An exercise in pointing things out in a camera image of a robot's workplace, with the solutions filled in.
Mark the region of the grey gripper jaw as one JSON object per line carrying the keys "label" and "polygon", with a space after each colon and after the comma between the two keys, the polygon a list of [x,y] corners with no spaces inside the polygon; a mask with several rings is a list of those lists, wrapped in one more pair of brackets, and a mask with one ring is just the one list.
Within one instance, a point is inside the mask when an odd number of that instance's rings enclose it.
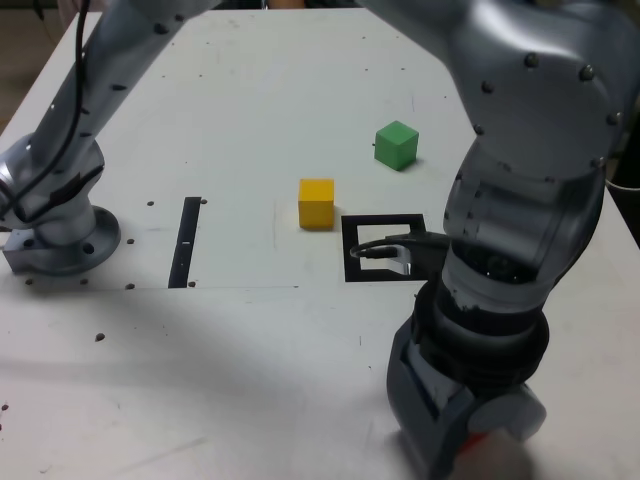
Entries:
{"label": "grey gripper jaw", "polygon": [[532,479],[525,442],[545,419],[545,407],[527,386],[484,403],[467,423],[470,436],[478,440],[467,460],[469,478]]}
{"label": "grey gripper jaw", "polygon": [[468,420],[476,397],[424,360],[412,339],[412,322],[396,332],[387,367],[386,390],[410,457],[426,479],[446,479],[470,437]]}

